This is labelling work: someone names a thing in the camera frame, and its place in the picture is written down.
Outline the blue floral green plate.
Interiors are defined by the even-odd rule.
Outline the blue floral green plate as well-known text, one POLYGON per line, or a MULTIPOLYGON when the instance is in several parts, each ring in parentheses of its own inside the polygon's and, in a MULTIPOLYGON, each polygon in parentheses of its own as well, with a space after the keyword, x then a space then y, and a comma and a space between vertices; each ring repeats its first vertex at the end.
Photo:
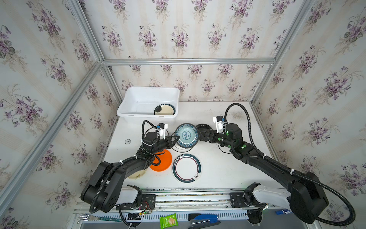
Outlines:
POLYGON ((199 141, 199 131, 196 126, 190 123, 178 126, 175 135, 179 136, 176 144, 181 148, 193 148, 199 141))

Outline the cream plate black blob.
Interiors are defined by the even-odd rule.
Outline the cream plate black blob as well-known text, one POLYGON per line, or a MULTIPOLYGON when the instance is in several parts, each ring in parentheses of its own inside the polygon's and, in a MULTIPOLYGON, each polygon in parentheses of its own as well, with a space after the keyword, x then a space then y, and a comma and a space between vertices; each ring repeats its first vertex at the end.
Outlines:
POLYGON ((161 104, 154 109, 154 115, 174 115, 176 109, 171 104, 161 104))

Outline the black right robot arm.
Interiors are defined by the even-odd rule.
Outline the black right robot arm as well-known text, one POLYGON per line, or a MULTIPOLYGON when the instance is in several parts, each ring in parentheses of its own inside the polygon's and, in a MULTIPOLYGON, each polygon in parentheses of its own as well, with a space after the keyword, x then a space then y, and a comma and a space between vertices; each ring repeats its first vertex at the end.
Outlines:
POLYGON ((277 162, 260 151, 253 139, 251 120, 247 109, 240 103, 232 103, 228 106, 224 116, 217 116, 213 119, 216 129, 209 125, 199 124, 198 133, 203 136, 204 142, 217 144, 220 147, 229 148, 230 153, 243 163, 255 167, 278 182, 288 192, 285 197, 284 208, 291 210, 301 221, 312 224, 316 220, 332 226, 348 226, 356 219, 356 211, 352 204, 338 191, 323 184, 318 177, 312 173, 302 173, 277 162), (246 117, 248 125, 249 142, 244 141, 241 128, 235 123, 227 120, 229 110, 240 107, 246 117), (342 221, 330 221, 320 217, 320 214, 329 205, 325 191, 337 196, 346 205, 349 216, 342 221))

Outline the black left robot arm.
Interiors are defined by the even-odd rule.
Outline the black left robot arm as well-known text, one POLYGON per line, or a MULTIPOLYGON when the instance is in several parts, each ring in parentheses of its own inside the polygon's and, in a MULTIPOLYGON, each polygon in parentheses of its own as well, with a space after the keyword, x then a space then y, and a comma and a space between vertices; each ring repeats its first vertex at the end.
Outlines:
POLYGON ((159 155, 165 149, 172 149, 178 141, 178 135, 163 135, 166 124, 153 125, 145 120, 142 123, 141 146, 137 152, 115 163, 100 163, 81 193, 81 200, 90 205, 89 212, 109 212, 117 204, 124 180, 130 175, 150 166, 159 166, 159 155))

